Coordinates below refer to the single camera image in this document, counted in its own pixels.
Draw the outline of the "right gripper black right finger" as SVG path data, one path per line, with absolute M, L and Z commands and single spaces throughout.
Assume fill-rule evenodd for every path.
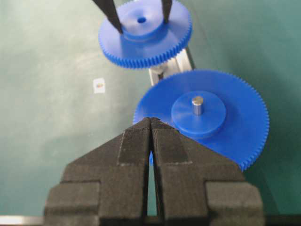
M 166 226 L 262 226 L 258 189 L 230 159 L 151 119 L 158 213 Z

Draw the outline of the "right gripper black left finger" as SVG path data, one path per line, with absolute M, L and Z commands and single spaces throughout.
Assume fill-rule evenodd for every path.
M 151 121 L 145 118 L 69 163 L 49 194 L 46 226 L 141 226 L 147 212 Z

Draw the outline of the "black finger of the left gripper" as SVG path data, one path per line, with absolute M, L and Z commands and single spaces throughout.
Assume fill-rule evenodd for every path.
M 106 15 L 111 25 L 119 32 L 123 33 L 122 25 L 117 14 L 113 0 L 93 0 L 95 5 Z
M 168 23 L 169 21 L 172 3 L 173 3 L 172 0 L 162 0 L 162 12 L 163 12 L 164 23 Z

